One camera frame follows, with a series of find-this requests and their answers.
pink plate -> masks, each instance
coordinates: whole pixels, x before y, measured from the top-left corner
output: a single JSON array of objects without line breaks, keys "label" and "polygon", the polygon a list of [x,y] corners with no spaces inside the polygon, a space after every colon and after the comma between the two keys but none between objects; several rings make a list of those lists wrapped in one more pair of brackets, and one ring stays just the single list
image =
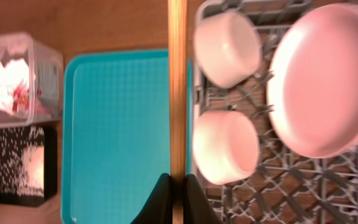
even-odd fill
[{"label": "pink plate", "polygon": [[270,70],[270,119],[291,150],[325,158],[358,144],[358,7],[332,4],[302,17]]}]

black object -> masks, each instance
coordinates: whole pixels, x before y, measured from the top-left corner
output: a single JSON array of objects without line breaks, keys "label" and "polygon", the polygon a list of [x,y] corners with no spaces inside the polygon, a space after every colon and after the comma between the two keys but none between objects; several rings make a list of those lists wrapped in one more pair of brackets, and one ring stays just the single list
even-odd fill
[{"label": "black object", "polygon": [[0,129],[0,203],[41,205],[57,192],[57,172],[55,128]]},{"label": "black object", "polygon": [[[185,224],[221,224],[193,174],[186,176],[183,196]],[[146,223],[172,223],[172,178],[169,174],[160,176],[143,209],[132,221],[132,224]]]},{"label": "black object", "polygon": [[210,206],[203,189],[193,174],[186,176],[183,206],[186,224],[222,223]]}]

clear plastic container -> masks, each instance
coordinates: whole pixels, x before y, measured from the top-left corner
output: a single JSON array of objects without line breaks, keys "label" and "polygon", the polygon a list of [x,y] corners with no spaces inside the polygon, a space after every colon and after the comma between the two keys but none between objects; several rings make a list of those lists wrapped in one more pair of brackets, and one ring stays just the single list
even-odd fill
[{"label": "clear plastic container", "polygon": [[63,55],[26,33],[0,35],[0,128],[59,120],[62,103]]}]

wooden countertop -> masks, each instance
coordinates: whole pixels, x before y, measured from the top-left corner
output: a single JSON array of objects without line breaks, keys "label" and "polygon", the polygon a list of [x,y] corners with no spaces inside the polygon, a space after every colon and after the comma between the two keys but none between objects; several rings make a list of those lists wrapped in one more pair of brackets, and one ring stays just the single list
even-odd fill
[{"label": "wooden countertop", "polygon": [[[168,47],[168,1],[0,0],[0,34],[26,31],[62,52],[67,64],[87,52]],[[188,34],[203,0],[188,0]],[[58,193],[39,208],[0,204],[0,223],[54,224],[60,221],[62,125],[59,133]]]}]

turquoise tray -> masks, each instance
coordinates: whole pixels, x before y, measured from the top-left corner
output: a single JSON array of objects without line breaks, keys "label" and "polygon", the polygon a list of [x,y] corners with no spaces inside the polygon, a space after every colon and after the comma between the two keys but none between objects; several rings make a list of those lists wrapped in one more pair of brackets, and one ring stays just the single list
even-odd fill
[{"label": "turquoise tray", "polygon": [[[188,66],[191,170],[193,77]],[[82,55],[65,72],[63,223],[128,224],[170,173],[168,51]]]}]

